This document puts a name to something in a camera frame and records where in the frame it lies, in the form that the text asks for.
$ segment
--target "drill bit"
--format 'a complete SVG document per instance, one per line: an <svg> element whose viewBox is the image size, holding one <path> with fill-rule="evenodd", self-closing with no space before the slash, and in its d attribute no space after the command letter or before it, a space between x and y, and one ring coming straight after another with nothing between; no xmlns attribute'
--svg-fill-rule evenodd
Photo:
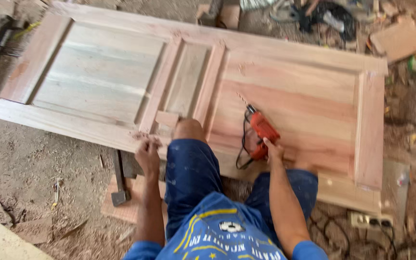
<svg viewBox="0 0 416 260"><path fill-rule="evenodd" d="M237 95L239 95L239 97L242 99L242 101L245 103L245 105L248 105L248 103L246 103L245 99L243 99L242 96L240 96L240 94L237 92Z"/></svg>

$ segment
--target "man's arm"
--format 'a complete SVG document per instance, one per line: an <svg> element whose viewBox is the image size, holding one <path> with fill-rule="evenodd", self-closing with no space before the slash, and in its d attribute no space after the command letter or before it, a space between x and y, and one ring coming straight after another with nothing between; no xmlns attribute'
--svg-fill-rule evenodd
<svg viewBox="0 0 416 260"><path fill-rule="evenodd" d="M135 241L150 241L165 245L165 225L161 213L161 198L158 187L160 157L157 150L161 146L158 139L151 137L142 142L135 154L136 161L145 175L145 188L142 204L139 206Z"/></svg>
<svg viewBox="0 0 416 260"><path fill-rule="evenodd" d="M283 148L264 139L269 148L269 203L275 232L285 254L292 258L293 249L302 241L310 241L306 220L283 166Z"/></svg>

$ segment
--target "man's left hand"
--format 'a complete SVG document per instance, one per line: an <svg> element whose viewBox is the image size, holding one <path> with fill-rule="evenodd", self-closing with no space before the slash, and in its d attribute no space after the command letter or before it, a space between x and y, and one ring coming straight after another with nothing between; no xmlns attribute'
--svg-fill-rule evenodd
<svg viewBox="0 0 416 260"><path fill-rule="evenodd" d="M160 157L157 153L161 142L155 137L142 140L141 146L134 157L144 171L148 180L158 180L160 174Z"/></svg>

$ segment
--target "dirt floor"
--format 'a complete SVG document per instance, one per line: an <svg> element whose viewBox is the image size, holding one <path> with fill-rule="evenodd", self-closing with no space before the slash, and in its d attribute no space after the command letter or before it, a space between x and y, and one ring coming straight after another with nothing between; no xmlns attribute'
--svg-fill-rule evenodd
<svg viewBox="0 0 416 260"><path fill-rule="evenodd" d="M78 0L102 8L139 13L165 19L193 22L198 4L208 0ZM16 16L33 23L45 13L43 4L19 0ZM416 0L395 0L393 3L416 21ZM14 0L0 0L0 14L13 14ZM389 19L359 27L358 37L388 26ZM283 25L268 18L268 10L243 13L240 31L266 35L290 41L319 44L317 33L303 34L296 24ZM22 50L31 34L7 44ZM338 48L338 38L325 37L321 44ZM16 57L1 56L0 87L11 72ZM393 84L386 86L386 113L384 128L384 157L411 164L412 184L409 190L406 218L416 221L416 76L406 72L406 61L390 66ZM114 174L111 160L113 149L78 139L0 120L0 203L13 216L13 222L24 222L52 217L53 237L50 242L37 246L60 260L66 259L119 259L133 243L134 226L100 214L110 177ZM140 171L137 164L134 170ZM59 202L53 207L56 183L60 182ZM223 178L226 194L242 201L251 191L251 185ZM318 203L313 212L313 239L322 246L331 259L342 259L348 244L340 228L329 227L329 238L322 234L323 214L340 216L337 223L345 230L351 242L350 259L384 258L384 249L360 242L357 230L350 227L345 209ZM74 232L73 227L84 223ZM416 239L412 232L396 234L401 238ZM398 249L400 259L406 248ZM411 250L416 259L416 247Z"/></svg>

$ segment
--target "wooden door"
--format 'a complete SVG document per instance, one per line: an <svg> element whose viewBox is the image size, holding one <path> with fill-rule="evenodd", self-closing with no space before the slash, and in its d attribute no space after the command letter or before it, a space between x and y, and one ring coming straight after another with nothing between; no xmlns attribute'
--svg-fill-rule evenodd
<svg viewBox="0 0 416 260"><path fill-rule="evenodd" d="M321 200L379 211L385 60L89 6L53 7L0 95L0 118L130 152L139 133L167 145L178 116L195 118L221 174L253 181L263 164L235 168L246 109L239 92L279 130L286 159L319 168Z"/></svg>

